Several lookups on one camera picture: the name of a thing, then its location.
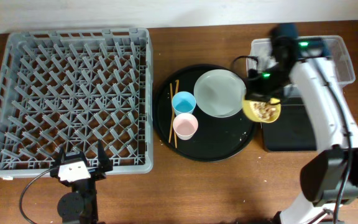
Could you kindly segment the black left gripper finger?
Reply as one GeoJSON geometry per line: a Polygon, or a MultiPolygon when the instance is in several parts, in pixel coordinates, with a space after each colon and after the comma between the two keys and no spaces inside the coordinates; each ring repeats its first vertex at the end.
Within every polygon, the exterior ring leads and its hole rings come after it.
{"type": "Polygon", "coordinates": [[[65,160],[65,151],[64,149],[60,149],[58,153],[58,157],[56,158],[56,166],[60,166],[65,160]]]}
{"type": "Polygon", "coordinates": [[[112,162],[107,156],[100,139],[98,140],[98,162],[99,162],[99,169],[101,171],[109,172],[113,170],[112,162]]]}

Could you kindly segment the food scraps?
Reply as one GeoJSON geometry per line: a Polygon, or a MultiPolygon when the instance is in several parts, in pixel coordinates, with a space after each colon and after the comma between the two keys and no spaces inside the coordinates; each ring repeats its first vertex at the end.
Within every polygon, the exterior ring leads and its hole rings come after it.
{"type": "Polygon", "coordinates": [[[250,106],[252,112],[262,121],[273,121],[278,118],[279,110],[276,106],[256,101],[251,102],[250,106]]]}

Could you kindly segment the yellow bowl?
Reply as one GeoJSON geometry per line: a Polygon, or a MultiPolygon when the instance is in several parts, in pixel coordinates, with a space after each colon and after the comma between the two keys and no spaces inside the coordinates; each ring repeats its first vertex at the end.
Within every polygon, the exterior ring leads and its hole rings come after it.
{"type": "MultiPolygon", "coordinates": [[[[252,112],[250,103],[253,102],[251,100],[242,100],[242,110],[244,112],[244,114],[251,120],[254,122],[260,122],[260,123],[272,123],[274,121],[276,121],[278,118],[274,119],[273,121],[262,121],[260,120],[258,117],[256,117],[256,115],[252,112]]],[[[264,102],[264,103],[268,103],[272,106],[276,106],[279,110],[279,115],[281,113],[281,102],[279,99],[276,98],[271,98],[268,102],[264,102]]]]}

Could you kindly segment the pink plastic cup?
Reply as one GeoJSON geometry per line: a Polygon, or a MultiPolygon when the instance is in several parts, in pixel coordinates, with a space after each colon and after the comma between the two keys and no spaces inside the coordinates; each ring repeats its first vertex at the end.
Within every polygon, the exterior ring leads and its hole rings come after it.
{"type": "Polygon", "coordinates": [[[198,129],[198,120],[190,113],[182,113],[173,120],[174,132],[181,140],[189,140],[198,129]]]}

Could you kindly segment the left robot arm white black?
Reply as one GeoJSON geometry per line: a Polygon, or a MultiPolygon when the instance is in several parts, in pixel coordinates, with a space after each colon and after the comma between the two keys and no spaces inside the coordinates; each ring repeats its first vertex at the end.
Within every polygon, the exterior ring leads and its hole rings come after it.
{"type": "Polygon", "coordinates": [[[98,222],[96,182],[104,180],[106,172],[112,171],[112,162],[100,140],[97,150],[97,167],[88,167],[83,152],[65,153],[63,149],[52,165],[50,176],[71,188],[71,192],[65,194],[57,205],[57,212],[63,223],[98,222]]]}

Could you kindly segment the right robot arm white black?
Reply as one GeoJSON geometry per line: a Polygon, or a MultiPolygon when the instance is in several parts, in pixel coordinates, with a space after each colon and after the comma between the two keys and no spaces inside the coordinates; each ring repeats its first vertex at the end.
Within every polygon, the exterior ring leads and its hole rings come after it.
{"type": "Polygon", "coordinates": [[[337,84],[334,60],[319,37],[301,38],[294,24],[270,31],[275,65],[249,70],[242,97],[244,114],[259,121],[255,103],[280,106],[283,88],[296,85],[311,122],[318,155],[300,172],[301,193],[274,223],[319,223],[326,215],[338,221],[339,209],[358,198],[358,125],[337,84]]]}

